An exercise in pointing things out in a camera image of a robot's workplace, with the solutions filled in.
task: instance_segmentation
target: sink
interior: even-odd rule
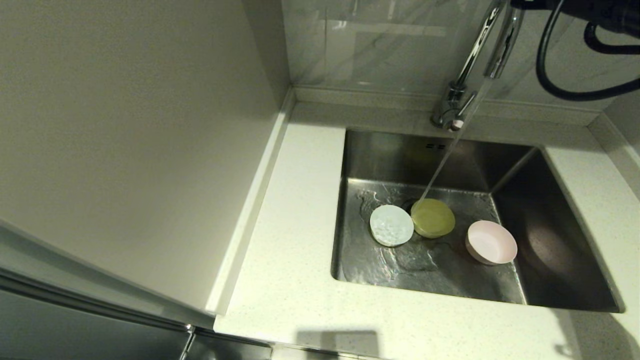
[[[620,312],[611,286],[561,187],[535,147],[460,140],[428,197],[456,216],[453,232],[414,232],[384,247],[369,231],[383,204],[407,212],[452,140],[348,131],[332,260],[340,281],[515,304]],[[518,243],[508,264],[480,264],[467,252],[470,224],[491,220]]]

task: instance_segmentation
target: marble tile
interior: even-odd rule
[[[490,0],[283,0],[287,49],[295,85],[383,93],[439,95],[461,68]],[[509,63],[489,99],[602,110],[612,99],[568,102],[546,93],[535,59],[549,12],[527,12]],[[549,76],[569,90],[594,90],[640,72],[633,56],[589,50],[585,22],[558,20],[548,53]],[[498,31],[469,79],[478,88]],[[638,40],[599,31],[609,43]]]

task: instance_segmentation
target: faucet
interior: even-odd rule
[[[467,89],[467,78],[474,68],[477,57],[480,51],[482,51],[484,43],[489,37],[493,25],[497,21],[503,8],[507,8],[507,10],[504,21],[502,22],[502,29],[493,48],[493,54],[487,64],[484,76],[497,79],[502,74],[502,70],[509,58],[509,54],[511,54],[518,32],[520,31],[524,10],[513,8],[509,4],[509,0],[493,0],[484,15],[484,21],[480,26],[476,41],[471,48],[471,53],[467,57],[462,71],[460,71],[460,74],[455,80],[449,83],[443,97],[438,104],[436,104],[433,115],[431,116],[431,122],[434,126],[457,131],[464,125],[465,110],[477,95],[477,92],[473,92],[465,102],[462,102],[462,97]]]

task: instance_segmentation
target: speckled countertop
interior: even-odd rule
[[[640,358],[640,203],[586,127],[477,117],[465,138],[543,149],[608,266],[620,314],[335,280],[346,127],[438,134],[419,111],[298,103],[216,331],[398,360]]]

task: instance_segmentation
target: running water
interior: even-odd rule
[[[456,134],[456,137],[453,139],[451,144],[449,144],[449,147],[447,148],[447,152],[444,154],[444,157],[442,158],[442,161],[440,161],[440,164],[438,165],[438,168],[436,169],[436,172],[433,173],[433,176],[431,177],[431,180],[429,181],[429,184],[427,185],[427,188],[424,189],[424,193],[422,193],[422,197],[420,197],[420,200],[424,199],[427,196],[427,193],[431,189],[431,185],[433,185],[433,182],[435,181],[436,177],[438,177],[438,174],[440,173],[440,171],[444,167],[444,164],[447,162],[447,159],[449,158],[449,155],[451,155],[453,150],[456,148],[456,145],[458,144],[458,141],[460,140],[462,135],[464,135],[465,131],[469,128],[469,125],[471,124],[471,120],[474,119],[474,115],[478,111],[478,108],[480,107],[480,104],[484,100],[484,97],[486,96],[486,94],[489,92],[489,89],[491,88],[492,84],[493,84],[493,79],[484,78],[484,82],[483,82],[482,86],[480,86],[480,90],[478,90],[476,98],[469,105],[469,109],[467,110],[467,116],[465,117],[465,125],[462,127],[462,129],[460,129],[458,131],[458,133]]]

